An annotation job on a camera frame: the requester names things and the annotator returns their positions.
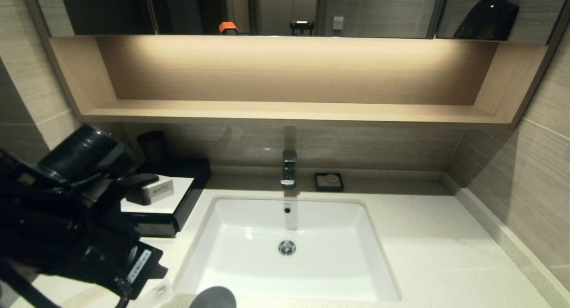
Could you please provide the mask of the grey plastic cup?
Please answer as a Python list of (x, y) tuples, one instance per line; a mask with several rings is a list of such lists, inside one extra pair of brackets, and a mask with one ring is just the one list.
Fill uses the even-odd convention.
[(228, 288), (214, 286), (201, 291), (189, 308), (237, 308), (237, 301)]

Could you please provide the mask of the black amenity box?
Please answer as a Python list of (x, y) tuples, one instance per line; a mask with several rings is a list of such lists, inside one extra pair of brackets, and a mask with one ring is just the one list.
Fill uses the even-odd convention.
[(122, 199), (121, 211), (142, 236), (173, 238), (183, 229), (211, 177), (210, 162), (201, 158), (171, 158), (160, 166), (146, 165), (142, 171), (173, 178), (173, 195), (151, 205)]

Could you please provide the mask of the small clear toiletry packet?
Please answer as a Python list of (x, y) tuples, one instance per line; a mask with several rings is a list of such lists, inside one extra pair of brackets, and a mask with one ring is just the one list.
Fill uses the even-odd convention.
[(172, 284), (169, 280), (164, 280), (160, 284), (156, 285), (149, 292), (151, 300), (160, 303), (165, 300), (169, 300), (173, 296)]

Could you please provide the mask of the black cylindrical cup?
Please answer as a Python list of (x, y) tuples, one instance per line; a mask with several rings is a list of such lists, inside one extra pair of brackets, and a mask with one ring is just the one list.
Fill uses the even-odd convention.
[(151, 165), (161, 164), (170, 158), (166, 135), (162, 131), (149, 131), (137, 136), (145, 160)]

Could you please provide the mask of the white sink basin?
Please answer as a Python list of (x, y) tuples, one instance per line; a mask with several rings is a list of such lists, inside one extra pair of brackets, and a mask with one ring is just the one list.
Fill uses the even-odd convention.
[[(284, 256), (283, 240), (297, 250)], [(368, 212), (359, 202), (216, 199), (176, 286), (236, 296), (399, 302)]]

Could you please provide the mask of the chrome faucet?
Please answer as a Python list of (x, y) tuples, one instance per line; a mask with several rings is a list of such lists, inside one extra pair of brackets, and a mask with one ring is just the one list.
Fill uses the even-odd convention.
[(297, 152), (295, 150), (284, 150), (282, 154), (281, 186), (286, 190), (291, 190), (296, 186)]

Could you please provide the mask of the black soap dish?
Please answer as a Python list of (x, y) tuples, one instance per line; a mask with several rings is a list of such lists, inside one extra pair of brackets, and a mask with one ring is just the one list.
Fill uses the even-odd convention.
[[(336, 174), (340, 177), (340, 184), (338, 186), (330, 186), (325, 181), (326, 174)], [(316, 173), (315, 174), (315, 186), (316, 190), (320, 192), (344, 192), (344, 184), (342, 182), (342, 177), (338, 173)]]

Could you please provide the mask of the mirror cabinet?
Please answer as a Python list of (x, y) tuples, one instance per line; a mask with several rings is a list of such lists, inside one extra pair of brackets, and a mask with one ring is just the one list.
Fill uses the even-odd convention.
[[(52, 37), (242, 34), (458, 40), (479, 0), (36, 0)], [(509, 0), (507, 41), (547, 44), (570, 0)]]

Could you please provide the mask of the glossy black dome object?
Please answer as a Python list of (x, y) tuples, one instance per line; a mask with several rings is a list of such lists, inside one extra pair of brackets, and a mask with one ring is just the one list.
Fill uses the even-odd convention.
[(509, 0), (479, 0), (453, 34), (460, 40), (507, 41), (519, 13)]

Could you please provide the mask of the light wooden wall shelf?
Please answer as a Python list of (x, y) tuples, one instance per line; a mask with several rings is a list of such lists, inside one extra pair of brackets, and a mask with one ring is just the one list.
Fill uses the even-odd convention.
[(49, 37), (82, 122), (515, 128), (552, 45), (279, 36)]

